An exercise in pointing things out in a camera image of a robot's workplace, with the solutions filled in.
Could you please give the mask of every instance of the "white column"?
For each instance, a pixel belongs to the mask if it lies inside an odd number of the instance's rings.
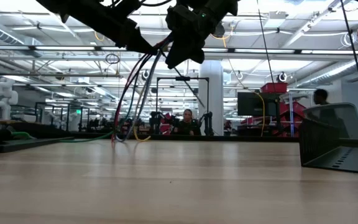
[[[209,111],[213,113],[212,128],[215,135],[223,136],[223,67],[220,60],[206,60],[200,65],[200,78],[209,78]],[[198,117],[207,112],[208,83],[199,80],[199,96],[205,107],[198,103]]]

